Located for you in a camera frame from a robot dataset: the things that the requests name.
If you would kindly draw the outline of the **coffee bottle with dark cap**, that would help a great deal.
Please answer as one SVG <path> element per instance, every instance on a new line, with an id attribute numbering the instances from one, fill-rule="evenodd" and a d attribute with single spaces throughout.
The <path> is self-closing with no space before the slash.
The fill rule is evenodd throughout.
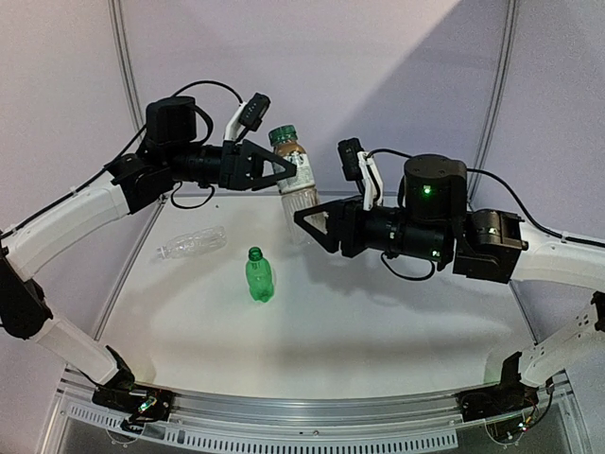
<path id="1" fill-rule="evenodd" d="M 290 238 L 295 245 L 301 245 L 309 241 L 309 235 L 295 223 L 294 214 L 320 203 L 309 156 L 299 144 L 293 125 L 273 129 L 268 139 L 273 152 L 297 168 L 294 176 L 279 181 L 277 186 Z"/>

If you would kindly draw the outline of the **green plastic bottle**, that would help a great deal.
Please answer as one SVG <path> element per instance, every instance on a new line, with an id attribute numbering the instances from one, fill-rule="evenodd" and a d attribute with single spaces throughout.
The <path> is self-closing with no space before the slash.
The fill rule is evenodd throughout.
<path id="1" fill-rule="evenodd" d="M 274 296 L 272 268 L 259 247 L 251 247 L 245 268 L 252 299 L 267 303 Z"/>

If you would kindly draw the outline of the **clear plastic bottle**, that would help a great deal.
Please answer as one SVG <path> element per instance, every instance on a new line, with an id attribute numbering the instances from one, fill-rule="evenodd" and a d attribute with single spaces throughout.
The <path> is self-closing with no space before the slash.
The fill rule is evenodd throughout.
<path id="1" fill-rule="evenodd" d="M 159 259 L 183 259 L 213 253 L 227 245 L 226 230 L 222 226 L 176 236 L 157 249 Z"/>

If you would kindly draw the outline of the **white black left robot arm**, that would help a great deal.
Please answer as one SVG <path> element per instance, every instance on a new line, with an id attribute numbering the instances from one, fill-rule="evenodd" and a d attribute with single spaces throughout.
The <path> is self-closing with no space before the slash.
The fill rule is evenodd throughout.
<path id="1" fill-rule="evenodd" d="M 246 191 L 274 186 L 296 168 L 246 139 L 269 108 L 255 94 L 239 104 L 219 146 L 199 139 L 197 121 L 214 123 L 191 96 L 170 96 L 147 106 L 146 127 L 134 153 L 115 159 L 98 179 L 44 213 L 1 235 L 1 325 L 13 338 L 33 340 L 79 369 L 120 410 L 141 396 L 125 361 L 69 321 L 53 313 L 37 272 L 100 227 L 133 215 L 176 183 Z"/>

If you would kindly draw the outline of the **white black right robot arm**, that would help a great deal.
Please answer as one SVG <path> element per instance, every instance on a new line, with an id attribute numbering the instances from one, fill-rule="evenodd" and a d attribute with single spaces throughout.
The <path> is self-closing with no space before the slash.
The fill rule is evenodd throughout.
<path id="1" fill-rule="evenodd" d="M 398 203 L 382 202 L 382 185 L 369 152 L 345 159 L 348 180 L 363 183 L 360 196 L 296 212 L 295 223 L 329 253 L 354 257 L 368 249 L 383 260 L 409 256 L 432 271 L 450 269 L 475 280 L 507 284 L 546 281 L 593 291 L 590 303 L 568 325 L 537 345 L 511 354 L 499 381 L 461 393 L 469 410 L 525 408 L 559 370 L 590 353 L 604 339 L 604 244 L 540 225 L 518 213 L 467 207 L 469 168 L 458 160 L 425 154 L 408 157 Z"/>

